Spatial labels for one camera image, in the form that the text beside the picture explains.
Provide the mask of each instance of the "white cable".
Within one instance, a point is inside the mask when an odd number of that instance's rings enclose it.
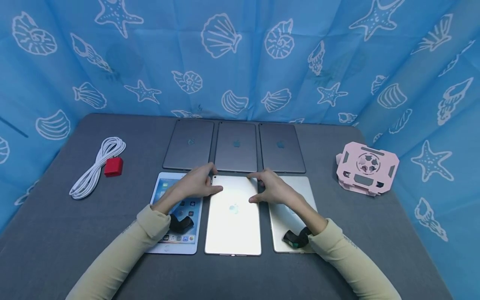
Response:
[[[125,142],[121,138],[112,136],[102,142],[102,146],[96,155],[93,166],[83,174],[73,185],[69,195],[75,200],[80,200],[88,196],[96,187],[102,167],[107,159],[119,156],[125,150]]]

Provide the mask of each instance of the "blue curtain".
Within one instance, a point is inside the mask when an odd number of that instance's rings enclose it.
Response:
[[[92,112],[357,126],[400,158],[395,191],[452,294],[480,297],[479,1],[1,7],[0,231]]]

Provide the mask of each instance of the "black wrist strap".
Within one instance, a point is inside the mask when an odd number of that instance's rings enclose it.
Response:
[[[296,235],[291,230],[283,236],[283,241],[290,245],[292,248],[303,248],[308,244],[308,236],[312,234],[310,229],[305,227],[300,231],[299,235]]]
[[[193,221],[189,216],[183,218],[182,221],[179,221],[177,217],[173,214],[170,214],[170,230],[179,234],[184,234],[190,228],[193,227]]]

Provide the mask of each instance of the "gray tablecloth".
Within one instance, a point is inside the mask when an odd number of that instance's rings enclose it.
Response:
[[[150,201],[175,118],[92,114],[59,152],[0,238],[1,299],[64,299],[91,262]],[[215,157],[215,122],[211,160]],[[332,218],[392,281],[403,299],[451,299],[395,193],[371,198],[343,190],[335,155],[356,128],[296,124],[319,212]],[[92,165],[101,142],[118,136],[123,174],[102,176],[76,201],[68,192]],[[258,166],[262,168],[260,141]],[[268,206],[260,205],[262,255],[204,253],[208,200],[195,255],[144,255],[117,299],[354,299],[340,274],[315,254],[273,251]]]

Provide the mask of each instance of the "tablet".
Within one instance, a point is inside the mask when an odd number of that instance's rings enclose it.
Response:
[[[206,165],[210,158],[213,127],[210,121],[177,120],[163,168],[191,170]]]
[[[157,202],[169,187],[185,175],[184,173],[160,173],[156,180],[150,204]],[[182,221],[187,216],[190,217],[193,221],[193,227],[183,233],[169,230],[163,239],[150,248],[147,253],[195,254],[197,252],[198,230],[202,216],[202,199],[187,198],[173,207],[170,214],[175,215],[179,221]]]
[[[205,253],[260,255],[258,204],[248,202],[258,192],[257,180],[215,175],[212,185],[222,185],[223,191],[210,198]]]
[[[280,178],[295,191],[301,194],[310,206],[317,211],[308,177],[280,176]],[[277,253],[314,253],[309,244],[303,248],[292,248],[283,241],[283,236],[289,230],[298,235],[305,228],[305,223],[293,210],[283,204],[268,204],[270,208],[270,225],[272,228],[273,248]]]
[[[257,171],[255,124],[220,122],[216,140],[215,166],[219,171]]]
[[[295,126],[260,123],[264,168],[278,173],[305,173]]]

